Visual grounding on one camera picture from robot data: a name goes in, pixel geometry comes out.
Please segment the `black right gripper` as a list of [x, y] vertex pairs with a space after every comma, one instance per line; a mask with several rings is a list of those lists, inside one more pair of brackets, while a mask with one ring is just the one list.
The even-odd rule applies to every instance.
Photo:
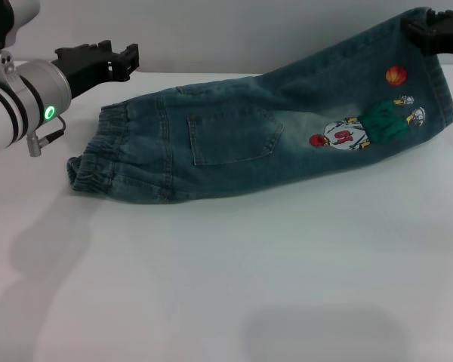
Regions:
[[452, 10], [429, 8], [426, 17], [403, 17], [400, 26], [410, 42], [421, 42], [424, 55], [453, 54]]

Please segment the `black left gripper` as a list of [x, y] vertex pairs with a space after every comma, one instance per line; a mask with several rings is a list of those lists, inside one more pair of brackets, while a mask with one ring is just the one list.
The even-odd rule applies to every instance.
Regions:
[[108, 81], [128, 81], [130, 71], [139, 67], [139, 45], [130, 44], [121, 53], [112, 53], [110, 40], [55, 50], [52, 63], [63, 73], [73, 97]]

